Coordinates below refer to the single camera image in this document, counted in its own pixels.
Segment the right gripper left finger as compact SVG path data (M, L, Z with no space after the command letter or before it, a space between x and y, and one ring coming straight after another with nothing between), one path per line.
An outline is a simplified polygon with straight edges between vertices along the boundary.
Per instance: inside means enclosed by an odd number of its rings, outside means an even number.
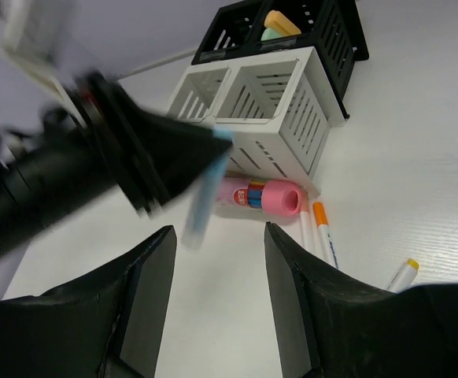
M152 377L175 268L165 226L39 296L0 301L0 377Z

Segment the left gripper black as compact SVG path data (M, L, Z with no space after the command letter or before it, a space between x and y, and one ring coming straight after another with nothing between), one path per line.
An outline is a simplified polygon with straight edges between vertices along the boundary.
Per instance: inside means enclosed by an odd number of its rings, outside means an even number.
M61 107L43 113L37 146L0 164L0 258L117 186L103 139L129 127L115 113L88 128Z

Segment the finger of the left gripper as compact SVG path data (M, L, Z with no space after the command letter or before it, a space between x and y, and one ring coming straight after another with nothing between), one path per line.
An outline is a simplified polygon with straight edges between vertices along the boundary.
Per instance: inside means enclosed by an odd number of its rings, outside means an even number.
M85 76L83 97L96 109L89 140L137 211L167 205L232 148L211 128L143 109L99 72Z

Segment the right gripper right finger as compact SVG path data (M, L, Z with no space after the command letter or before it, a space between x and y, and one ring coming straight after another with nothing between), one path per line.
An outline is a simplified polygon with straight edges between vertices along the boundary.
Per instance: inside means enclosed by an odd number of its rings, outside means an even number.
M458 283L384 291L273 223L264 250L285 377L458 377Z

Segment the yellow white pen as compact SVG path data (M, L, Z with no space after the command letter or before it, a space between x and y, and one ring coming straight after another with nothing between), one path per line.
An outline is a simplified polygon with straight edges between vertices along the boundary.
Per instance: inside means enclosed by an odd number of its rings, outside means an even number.
M411 287L419 271L419 263L409 258L396 272L386 290L398 293Z

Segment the orange pink glue stick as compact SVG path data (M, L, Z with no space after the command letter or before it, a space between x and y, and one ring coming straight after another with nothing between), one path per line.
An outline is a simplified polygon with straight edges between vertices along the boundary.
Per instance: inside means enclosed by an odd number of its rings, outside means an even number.
M277 10L268 12L264 19L264 26L273 29L282 36L300 35L302 33L299 27Z

